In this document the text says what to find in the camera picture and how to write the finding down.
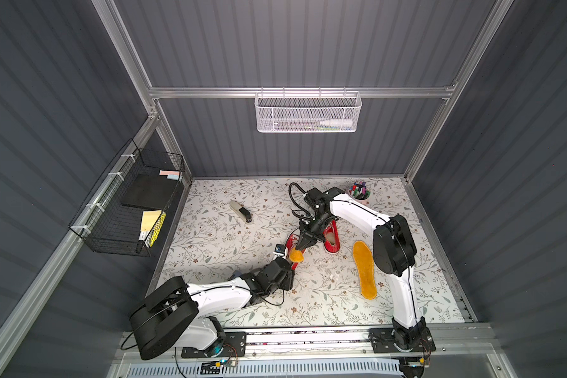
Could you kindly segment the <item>red sneaker one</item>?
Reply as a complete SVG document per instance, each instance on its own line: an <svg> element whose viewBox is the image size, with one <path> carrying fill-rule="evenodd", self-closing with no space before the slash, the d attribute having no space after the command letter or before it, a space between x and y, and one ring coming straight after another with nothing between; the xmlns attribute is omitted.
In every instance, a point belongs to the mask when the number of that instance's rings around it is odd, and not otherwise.
<svg viewBox="0 0 567 378"><path fill-rule="evenodd" d="M333 220L323 231L324 250L330 255L336 255L340 251L340 238L336 221Z"/></svg>
<svg viewBox="0 0 567 378"><path fill-rule="evenodd" d="M288 262L291 264L291 269L292 270L296 270L297 266L299 263L293 263L289 260L288 258L288 252L291 248L296 248L297 246L297 242L298 242L298 236L296 234L291 234L290 236L288 236L288 240L286 242L286 258L288 260Z"/></svg>

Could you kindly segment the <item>yellow insole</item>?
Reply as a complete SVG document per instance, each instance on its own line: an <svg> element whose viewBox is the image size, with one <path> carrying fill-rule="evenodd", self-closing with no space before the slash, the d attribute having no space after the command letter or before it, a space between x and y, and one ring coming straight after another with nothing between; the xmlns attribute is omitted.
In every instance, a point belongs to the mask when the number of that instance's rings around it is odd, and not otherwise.
<svg viewBox="0 0 567 378"><path fill-rule="evenodd" d="M358 271L361 295L368 300L375 299L377 296L377 288L374 275L373 254L365 242L356 241L354 243L353 258Z"/></svg>
<svg viewBox="0 0 567 378"><path fill-rule="evenodd" d="M291 248L288 252L288 258L293 263L301 263L304 261L303 251Z"/></svg>

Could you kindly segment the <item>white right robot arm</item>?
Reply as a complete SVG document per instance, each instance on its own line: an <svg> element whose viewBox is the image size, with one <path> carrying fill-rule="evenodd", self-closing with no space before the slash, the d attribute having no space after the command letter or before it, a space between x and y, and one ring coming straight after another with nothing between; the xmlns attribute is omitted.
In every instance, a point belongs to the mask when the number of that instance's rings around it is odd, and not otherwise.
<svg viewBox="0 0 567 378"><path fill-rule="evenodd" d="M425 318L417 307L414 266L417 247L405 217L389 216L354 200L338 187L325 192L312 188L303 192L312 209L299 216L299 238L295 248L305 250L318 241L325 242L324 230L343 219L372 238L373 267L387 275L394 312L392 324L398 344L408 350L425 336Z"/></svg>

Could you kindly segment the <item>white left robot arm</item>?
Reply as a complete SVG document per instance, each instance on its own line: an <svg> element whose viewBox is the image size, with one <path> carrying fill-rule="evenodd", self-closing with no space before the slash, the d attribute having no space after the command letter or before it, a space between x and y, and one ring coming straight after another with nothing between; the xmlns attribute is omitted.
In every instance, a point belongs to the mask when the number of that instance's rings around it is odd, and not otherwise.
<svg viewBox="0 0 567 378"><path fill-rule="evenodd" d="M134 347L144 361L174 348L215 357L227 343L216 315L267 304L268 297L276 291L290 291L294 277L294 269L281 258L262 269L219 283L186 283L182 276L173 277L130 314Z"/></svg>

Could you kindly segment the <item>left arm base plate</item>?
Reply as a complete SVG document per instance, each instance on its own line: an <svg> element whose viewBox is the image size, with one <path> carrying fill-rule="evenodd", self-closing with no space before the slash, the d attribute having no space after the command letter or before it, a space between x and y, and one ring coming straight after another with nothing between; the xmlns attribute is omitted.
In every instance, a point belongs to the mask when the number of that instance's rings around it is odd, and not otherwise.
<svg viewBox="0 0 567 378"><path fill-rule="evenodd" d="M225 332L204 351L192 347L180 348L179 357L190 358L239 358L245 355L247 333Z"/></svg>

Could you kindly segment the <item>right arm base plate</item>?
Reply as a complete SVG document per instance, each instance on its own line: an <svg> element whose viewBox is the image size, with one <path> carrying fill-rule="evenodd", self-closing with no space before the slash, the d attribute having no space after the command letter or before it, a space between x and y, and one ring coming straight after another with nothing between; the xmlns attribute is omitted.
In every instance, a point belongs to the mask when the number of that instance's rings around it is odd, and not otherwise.
<svg viewBox="0 0 567 378"><path fill-rule="evenodd" d="M419 333L407 333L393 327L369 329L368 340L376 354L391 353L425 353L430 355L437 351L435 340L429 328Z"/></svg>

